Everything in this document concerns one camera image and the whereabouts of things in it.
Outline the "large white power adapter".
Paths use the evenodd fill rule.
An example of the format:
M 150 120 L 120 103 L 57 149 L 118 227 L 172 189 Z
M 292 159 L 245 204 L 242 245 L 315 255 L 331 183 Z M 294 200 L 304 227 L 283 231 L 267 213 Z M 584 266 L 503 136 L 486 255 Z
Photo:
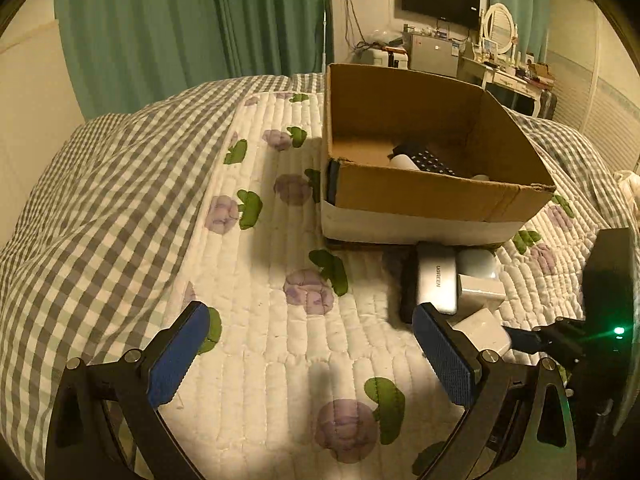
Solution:
M 451 327 L 465 334 L 478 351 L 492 350 L 504 356 L 511 349 L 508 332 L 487 308 L 477 310 Z

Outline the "light blue earbuds case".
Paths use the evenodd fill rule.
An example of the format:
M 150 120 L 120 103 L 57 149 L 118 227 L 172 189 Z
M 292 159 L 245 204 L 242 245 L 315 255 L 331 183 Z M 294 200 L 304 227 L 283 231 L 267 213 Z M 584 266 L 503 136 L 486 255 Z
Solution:
M 457 270 L 459 274 L 472 278 L 495 280 L 498 278 L 498 260 L 488 249 L 471 247 L 457 253 Z

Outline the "white power bank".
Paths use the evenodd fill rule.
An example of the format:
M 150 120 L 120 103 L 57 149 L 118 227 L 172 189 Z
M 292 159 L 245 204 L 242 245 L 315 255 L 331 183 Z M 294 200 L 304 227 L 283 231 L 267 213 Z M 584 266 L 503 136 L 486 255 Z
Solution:
M 421 243 L 416 246 L 418 279 L 416 303 L 431 304 L 439 313 L 457 312 L 458 274 L 452 247 Z

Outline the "small white plug charger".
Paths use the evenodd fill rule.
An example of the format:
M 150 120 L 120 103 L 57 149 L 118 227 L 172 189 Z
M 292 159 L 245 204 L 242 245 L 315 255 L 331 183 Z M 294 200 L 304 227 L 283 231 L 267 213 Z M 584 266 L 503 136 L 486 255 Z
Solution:
M 506 290 L 499 280 L 458 275 L 457 314 L 471 315 L 483 308 L 495 310 L 504 300 Z

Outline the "grey checkered duvet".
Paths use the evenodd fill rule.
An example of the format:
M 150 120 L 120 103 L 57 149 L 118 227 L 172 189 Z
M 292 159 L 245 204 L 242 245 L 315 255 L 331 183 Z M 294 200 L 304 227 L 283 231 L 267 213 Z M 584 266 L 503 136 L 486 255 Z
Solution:
M 320 165 L 311 192 L 320 207 L 326 77 L 320 90 L 286 77 L 230 79 L 199 87 L 139 110 L 109 114 L 78 129 L 32 190 L 1 253 L 1 434 L 35 479 L 46 477 L 50 419 L 66 364 L 118 361 L 143 350 L 167 321 L 165 313 L 203 213 L 215 167 L 242 162 L 248 143 L 232 136 L 244 102 L 271 94 L 286 104 L 322 96 Z M 589 142 L 571 128 L 507 110 L 533 145 L 555 184 L 552 199 L 501 244 L 452 246 L 340 242 L 324 270 L 344 270 L 345 249 L 398 253 L 402 262 L 421 243 L 490 250 L 506 300 L 491 310 L 508 332 L 531 332 L 558 318 L 581 320 L 582 271 L 602 230 L 631 232 L 634 267 L 639 243 L 620 189 Z M 622 426 L 638 394 L 636 280 L 632 304 L 631 366 L 623 393 Z M 535 366 L 542 352 L 515 348 L 503 361 Z M 122 411 L 107 402 L 128 467 L 152 476 L 132 440 Z

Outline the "cream crumpled comforter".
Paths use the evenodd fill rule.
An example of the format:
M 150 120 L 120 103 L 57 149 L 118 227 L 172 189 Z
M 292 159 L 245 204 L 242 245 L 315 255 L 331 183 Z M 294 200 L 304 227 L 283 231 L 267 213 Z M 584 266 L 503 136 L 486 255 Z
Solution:
M 640 177 L 633 171 L 615 171 L 614 180 L 623 195 L 625 203 L 629 207 L 636 222 L 640 219 Z

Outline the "floral quilted blanket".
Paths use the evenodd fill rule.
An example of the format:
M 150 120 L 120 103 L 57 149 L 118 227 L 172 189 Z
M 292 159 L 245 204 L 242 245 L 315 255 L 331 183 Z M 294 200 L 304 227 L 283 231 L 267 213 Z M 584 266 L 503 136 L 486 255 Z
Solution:
M 322 96 L 248 98 L 218 164 L 165 313 L 193 300 L 209 333 L 160 412 L 207 479 L 413 479 L 461 416 L 400 322 L 399 257 L 320 232 L 311 175 Z

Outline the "black remote control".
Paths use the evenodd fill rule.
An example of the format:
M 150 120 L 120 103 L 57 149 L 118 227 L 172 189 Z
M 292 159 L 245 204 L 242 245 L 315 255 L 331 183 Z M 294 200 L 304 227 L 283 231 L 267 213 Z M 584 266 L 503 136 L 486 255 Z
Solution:
M 431 174 L 443 174 L 444 176 L 454 177 L 456 174 L 447 167 L 440 159 L 430 152 L 427 148 L 414 144 L 400 144 L 393 148 L 390 159 L 398 154 L 408 155 L 420 168 L 420 171 L 430 172 Z

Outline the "white louvred wardrobe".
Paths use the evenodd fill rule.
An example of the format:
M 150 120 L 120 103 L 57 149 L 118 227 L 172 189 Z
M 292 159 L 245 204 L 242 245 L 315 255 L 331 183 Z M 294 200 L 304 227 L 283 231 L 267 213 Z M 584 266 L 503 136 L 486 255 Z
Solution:
M 553 119 L 586 138 L 612 170 L 639 168 L 639 75 L 592 0 L 550 0 L 547 63 Z

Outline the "cardboard box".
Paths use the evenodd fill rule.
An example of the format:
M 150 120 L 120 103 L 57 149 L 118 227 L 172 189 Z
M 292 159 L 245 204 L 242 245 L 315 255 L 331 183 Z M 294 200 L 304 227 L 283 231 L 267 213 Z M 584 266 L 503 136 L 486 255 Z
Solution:
M 321 229 L 340 242 L 501 244 L 555 192 L 490 93 L 414 70 L 330 65 L 322 150 Z

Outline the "white cylindrical bottle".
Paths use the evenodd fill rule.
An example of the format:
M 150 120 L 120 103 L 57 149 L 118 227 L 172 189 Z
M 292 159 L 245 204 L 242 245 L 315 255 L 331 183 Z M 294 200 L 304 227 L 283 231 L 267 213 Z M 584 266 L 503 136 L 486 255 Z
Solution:
M 398 154 L 390 159 L 390 166 L 411 171 L 420 171 L 420 168 L 416 166 L 416 163 L 406 154 Z

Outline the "white dressing table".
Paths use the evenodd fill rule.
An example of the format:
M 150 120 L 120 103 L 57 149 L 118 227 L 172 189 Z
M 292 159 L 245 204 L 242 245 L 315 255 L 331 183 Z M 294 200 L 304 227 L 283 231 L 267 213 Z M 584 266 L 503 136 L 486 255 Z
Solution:
M 477 84 L 482 89 L 486 89 L 488 84 L 493 84 L 518 96 L 529 98 L 533 101 L 533 117 L 551 120 L 554 116 L 558 99 L 551 91 L 537 86 L 533 81 L 510 75 L 472 58 L 459 58 L 457 76 L 463 81 Z

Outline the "oval white vanity mirror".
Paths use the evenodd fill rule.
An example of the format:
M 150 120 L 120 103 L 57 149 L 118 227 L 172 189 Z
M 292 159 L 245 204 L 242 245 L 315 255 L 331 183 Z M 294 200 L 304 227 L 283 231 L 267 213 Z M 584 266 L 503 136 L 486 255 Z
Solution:
M 510 53 L 518 39 L 518 28 L 509 9 L 503 3 L 492 4 L 483 15 L 480 45 L 494 55 Z

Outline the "white suitcase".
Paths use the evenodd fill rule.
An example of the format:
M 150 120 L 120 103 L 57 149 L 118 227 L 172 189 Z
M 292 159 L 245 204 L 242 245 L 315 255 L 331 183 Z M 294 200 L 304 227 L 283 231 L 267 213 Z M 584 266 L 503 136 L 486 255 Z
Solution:
M 408 70 L 409 57 L 404 49 L 370 48 L 358 53 L 355 63 Z

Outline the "large green curtain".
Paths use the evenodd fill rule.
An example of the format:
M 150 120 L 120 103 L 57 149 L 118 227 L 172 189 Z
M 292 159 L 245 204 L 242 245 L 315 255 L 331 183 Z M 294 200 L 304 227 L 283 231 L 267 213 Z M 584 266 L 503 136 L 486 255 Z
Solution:
M 82 116 L 131 113 L 207 81 L 318 73 L 329 0 L 54 0 Z

